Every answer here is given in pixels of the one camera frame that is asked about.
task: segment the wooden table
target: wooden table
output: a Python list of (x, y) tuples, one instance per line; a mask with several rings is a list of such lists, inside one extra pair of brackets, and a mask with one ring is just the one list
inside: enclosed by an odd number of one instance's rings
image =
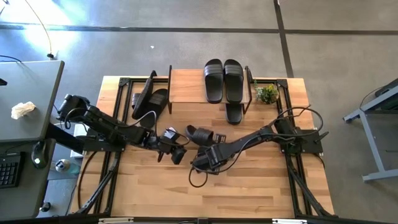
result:
[[(112, 115), (120, 77), (104, 77), (97, 107)], [(304, 80), (288, 78), (292, 106), (308, 106)], [(135, 83), (133, 93), (142, 91), (143, 83)], [(155, 89), (167, 88), (166, 83), (155, 84)], [(121, 119), (124, 100), (119, 112)], [(128, 124), (133, 123), (129, 110)], [(227, 135), (227, 142), (247, 135), (277, 116), (276, 105), (265, 105), (253, 99), (241, 124), (233, 126), (225, 120), (224, 104), (176, 103), (172, 114), (163, 111), (158, 121), (158, 135), (165, 128), (174, 127), (184, 133), (187, 125), (203, 127)], [(311, 114), (306, 111), (296, 118), (296, 125), (313, 128)], [(194, 188), (188, 182), (190, 161), (198, 146), (186, 146), (180, 165), (172, 164), (170, 156), (157, 162), (157, 153), (128, 146), (122, 154), (114, 195), (113, 217), (212, 217), (212, 218), (288, 218), (293, 217), (292, 199), (284, 156), (276, 143), (268, 142), (244, 151), (237, 163), (220, 175), (209, 175), (207, 184)], [(84, 203), (99, 182), (104, 153), (99, 152), (88, 164), (81, 185)], [(319, 158), (304, 154), (303, 164), (307, 185), (324, 208), (333, 213), (325, 171)], [(204, 174), (193, 174), (193, 182), (200, 184)], [(104, 191), (103, 206), (108, 197)], [(304, 211), (303, 197), (298, 190), (300, 208)], [(77, 210), (75, 194), (71, 211)]]

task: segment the concrete floor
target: concrete floor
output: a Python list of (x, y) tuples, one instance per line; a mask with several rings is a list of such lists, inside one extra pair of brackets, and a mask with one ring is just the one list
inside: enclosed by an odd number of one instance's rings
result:
[[(3, 10), (0, 21), (36, 23), (24, 1), (9, 1), (11, 6)], [(49, 24), (278, 28), (273, 0), (29, 2)], [(322, 114), (325, 130), (330, 132), (323, 146), (335, 213), (397, 222), (398, 178), (362, 182), (361, 175), (375, 172), (376, 165), (360, 122), (345, 124), (341, 118), (356, 109), (368, 92), (398, 76), (397, 36), (377, 35), (377, 30), (398, 30), (398, 1), (280, 0), (280, 7), (286, 29), (376, 31), (373, 35), (289, 34), (286, 38), (294, 77), (305, 79), (312, 108)], [(235, 58), (249, 65), (256, 77), (287, 76), (279, 34), (51, 31), (50, 37), (57, 58), (66, 63), (57, 105), (67, 93), (95, 103), (104, 75), (148, 75), (151, 70), (166, 75), (170, 64), (202, 68), (211, 58)], [(49, 48), (40, 27), (0, 30), (0, 43), (1, 54), (25, 61), (46, 60)], [(74, 184), (62, 186), (71, 192)], [(52, 194), (49, 186), (46, 198)], [(64, 207), (56, 213), (61, 215), (68, 202), (57, 201)]]

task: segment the black cable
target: black cable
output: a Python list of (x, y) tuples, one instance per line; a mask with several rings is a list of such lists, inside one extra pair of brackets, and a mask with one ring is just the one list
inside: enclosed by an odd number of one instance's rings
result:
[(173, 130), (171, 130), (170, 128), (166, 128), (166, 131), (170, 131), (170, 132), (173, 132), (173, 133), (175, 133), (175, 134), (178, 134), (178, 135), (180, 135), (180, 136), (186, 138), (188, 141), (187, 141), (186, 143), (184, 143), (184, 144), (171, 144), (171, 143), (163, 142), (163, 141), (159, 140), (159, 142), (161, 142), (161, 143), (163, 143), (163, 144), (166, 144), (166, 145), (169, 145), (169, 146), (186, 146), (187, 144), (189, 144), (189, 143), (191, 142), (191, 140), (190, 140), (188, 137), (186, 137), (185, 135), (180, 134), (180, 133), (178, 133), (178, 132), (176, 132), (176, 131), (173, 131)]
[(239, 156), (242, 154), (243, 149), (247, 146), (247, 144), (249, 144), (250, 141), (252, 141), (253, 139), (256, 139), (256, 138), (258, 138), (258, 137), (259, 137), (259, 136), (256, 136), (256, 137), (253, 137), (253, 138), (249, 139), (248, 141), (246, 141), (246, 142), (243, 144), (243, 146), (240, 148), (240, 150), (239, 150), (239, 152), (238, 152), (238, 155), (236, 156), (236, 159), (231, 163), (231, 165), (229, 165), (227, 168), (225, 168), (225, 169), (223, 169), (223, 170), (219, 170), (219, 171), (202, 170), (202, 169), (199, 169), (199, 168), (195, 167), (193, 164), (192, 164), (192, 167), (193, 167), (196, 171), (205, 172), (205, 173), (207, 173), (207, 174), (219, 174), (219, 173), (221, 173), (221, 172), (225, 172), (225, 171), (229, 170), (229, 169), (236, 163), (236, 161), (239, 159)]
[(95, 155), (96, 153), (97, 153), (97, 152), (93, 152), (93, 153), (89, 156), (89, 158), (87, 159), (87, 162), (86, 162), (85, 166), (83, 167), (83, 170), (81, 171), (81, 175), (80, 175), (80, 179), (79, 179), (79, 184), (78, 184), (78, 187), (77, 187), (77, 206), (78, 206), (79, 209), (81, 208), (81, 200), (80, 200), (81, 180), (83, 180), (83, 176), (84, 176), (84, 174), (85, 174), (85, 172), (86, 172), (86, 168), (87, 168), (88, 163), (92, 160), (92, 158), (94, 157), (94, 155)]
[(183, 224), (183, 223), (197, 224), (198, 222), (196, 220), (186, 220), (186, 221), (179, 222), (178, 224)]
[(23, 142), (23, 143), (21, 143), (21, 144), (17, 144), (17, 145), (15, 145), (15, 146), (11, 146), (11, 147), (9, 147), (8, 149), (6, 149), (6, 150), (4, 151), (4, 153), (7, 154), (8, 150), (10, 150), (10, 149), (14, 149), (14, 148), (19, 147), (19, 146), (24, 146), (24, 145), (29, 144), (29, 143), (32, 143), (32, 142), (35, 142), (35, 141), (27, 141), (27, 142)]
[(318, 157), (319, 160), (321, 160), (323, 168), (325, 168), (325, 163), (324, 163), (323, 159), (317, 153), (314, 153), (314, 156)]
[(314, 131), (312, 131), (312, 132), (310, 132), (310, 133), (307, 133), (307, 134), (278, 134), (278, 133), (275, 133), (275, 134), (270, 134), (271, 136), (305, 137), (305, 136), (309, 136), (309, 135), (318, 133), (318, 132), (323, 128), (323, 118), (322, 118), (321, 114), (320, 114), (319, 112), (317, 112), (317, 111), (315, 111), (315, 110), (309, 108), (309, 107), (303, 107), (303, 106), (294, 106), (294, 107), (292, 107), (292, 108), (286, 109), (285, 111), (283, 111), (283, 112), (281, 112), (280, 114), (278, 114), (278, 118), (275, 119), (275, 120), (273, 120), (273, 121), (271, 121), (271, 122), (269, 123), (269, 125), (270, 125), (270, 124), (273, 124), (274, 121), (277, 121), (278, 119), (283, 119), (283, 118), (280, 118), (279, 116), (282, 116), (284, 113), (286, 113), (286, 112), (288, 112), (288, 111), (292, 111), (292, 110), (294, 110), (294, 109), (303, 109), (303, 111), (304, 111), (304, 110), (308, 110), (308, 111), (311, 111), (312, 113), (315, 113), (315, 114), (318, 116), (318, 118), (319, 118), (319, 120), (320, 120), (320, 122), (321, 122), (321, 125), (319, 125), (319, 128), (317, 128), (317, 129), (315, 129)]
[(66, 115), (65, 121), (64, 121), (64, 123), (65, 123), (65, 128), (66, 128), (66, 129), (70, 129), (70, 121), (69, 121), (70, 115), (71, 115), (73, 112), (78, 111), (78, 110), (85, 110), (85, 111), (86, 111), (87, 109), (86, 109), (86, 108), (74, 108), (74, 109), (70, 110), (69, 113)]
[(203, 187), (207, 183), (207, 179), (208, 179), (208, 176), (209, 176), (208, 173), (205, 173), (206, 174), (206, 179), (205, 179), (204, 183), (202, 183), (201, 185), (195, 185), (195, 184), (192, 183), (192, 180), (191, 180), (191, 176), (192, 176), (192, 171), (193, 170), (195, 170), (195, 168), (192, 167), (191, 170), (189, 171), (189, 175), (188, 175), (189, 183), (191, 184), (192, 187), (196, 187), (196, 188)]
[(88, 134), (88, 131), (87, 131), (87, 128), (86, 128), (86, 125), (83, 123), (83, 122), (79, 122), (81, 125), (83, 125), (83, 128), (85, 129), (85, 131), (86, 131), (86, 134)]
[(268, 126), (272, 126), (272, 125), (274, 125), (275, 124), (275, 122), (276, 121), (279, 121), (279, 120), (282, 120), (282, 119), (285, 119), (285, 118), (295, 118), (295, 117), (298, 117), (298, 116), (300, 116), (307, 108), (309, 108), (311, 105), (308, 105), (307, 107), (305, 107), (304, 109), (302, 109), (301, 110), (301, 112), (298, 114), (298, 115), (288, 115), (288, 116), (286, 116), (286, 117), (279, 117), (281, 114), (279, 114), (278, 115), (278, 118), (276, 118), (276, 119), (274, 119), (273, 121), (271, 121), (269, 124), (268, 124)]
[(17, 60), (18, 62), (22, 63), (22, 62), (21, 62), (21, 60), (19, 60), (18, 58), (14, 58), (14, 57), (11, 57), (11, 56), (7, 56), (7, 55), (0, 55), (0, 57), (11, 58), (11, 59)]
[(67, 211), (65, 212), (65, 216), (68, 215), (70, 204), (72, 203), (72, 199), (73, 199), (73, 193), (75, 192), (75, 190), (76, 190), (76, 184), (75, 184), (75, 187), (72, 190), (72, 193), (70, 193), (69, 204), (68, 204), (68, 207), (67, 207)]
[(55, 104), (53, 104), (52, 105), (54, 108), (55, 108), (55, 110), (57, 111), (57, 113), (59, 112), (59, 110), (58, 110), (58, 108), (55, 106)]
[(366, 96), (362, 99), (361, 104), (359, 105), (359, 109), (360, 109), (362, 112), (364, 112), (364, 111), (362, 110), (363, 101), (364, 101), (370, 94), (374, 93), (375, 91), (380, 90), (380, 89), (383, 88), (383, 87), (385, 87), (385, 86), (382, 86), (382, 87), (379, 87), (379, 88), (377, 88), (377, 89), (374, 89), (374, 90), (370, 91), (368, 94), (366, 94)]

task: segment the keyboard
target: keyboard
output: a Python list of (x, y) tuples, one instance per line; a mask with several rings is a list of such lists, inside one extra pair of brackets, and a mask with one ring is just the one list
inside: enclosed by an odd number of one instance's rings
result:
[(0, 154), (0, 189), (18, 187), (23, 158), (23, 152)]

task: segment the crumpled tissue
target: crumpled tissue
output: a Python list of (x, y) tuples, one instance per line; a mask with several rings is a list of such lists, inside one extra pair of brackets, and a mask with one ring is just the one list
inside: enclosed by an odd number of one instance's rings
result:
[(30, 101), (27, 103), (18, 103), (11, 108), (11, 118), (18, 119), (21, 116), (24, 116), (25, 114), (34, 110), (35, 107), (36, 106)]

